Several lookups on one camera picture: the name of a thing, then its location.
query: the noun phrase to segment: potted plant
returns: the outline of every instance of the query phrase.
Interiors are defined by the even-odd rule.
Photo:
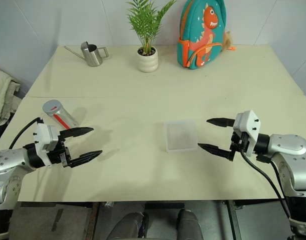
[[[137,50],[137,59],[138,68],[143,72],[153,72],[159,66],[158,50],[152,43],[159,33],[163,16],[175,2],[170,0],[160,11],[153,7],[150,0],[128,2],[131,7],[127,17],[142,44]]]

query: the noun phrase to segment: white wall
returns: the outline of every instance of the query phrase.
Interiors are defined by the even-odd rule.
[[[163,19],[156,45],[175,44],[186,0]],[[155,0],[162,6],[167,0]],[[234,44],[270,44],[306,94],[306,0],[226,0]],[[138,45],[126,0],[0,0],[0,68],[25,94],[57,45]]]

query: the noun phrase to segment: white towel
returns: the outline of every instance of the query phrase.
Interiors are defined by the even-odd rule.
[[[11,76],[0,71],[0,126],[10,118],[13,94],[20,88],[20,84],[12,80]]]

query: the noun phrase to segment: backpack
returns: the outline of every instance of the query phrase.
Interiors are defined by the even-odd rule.
[[[226,21],[224,0],[187,0],[179,26],[179,64],[197,69],[214,60],[223,47]]]

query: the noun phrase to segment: gray pants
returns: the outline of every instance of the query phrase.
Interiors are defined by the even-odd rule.
[[[107,240],[137,238],[142,220],[142,213],[129,213],[115,225]],[[187,210],[181,210],[177,219],[177,240],[188,239],[203,240],[202,231],[195,214]]]

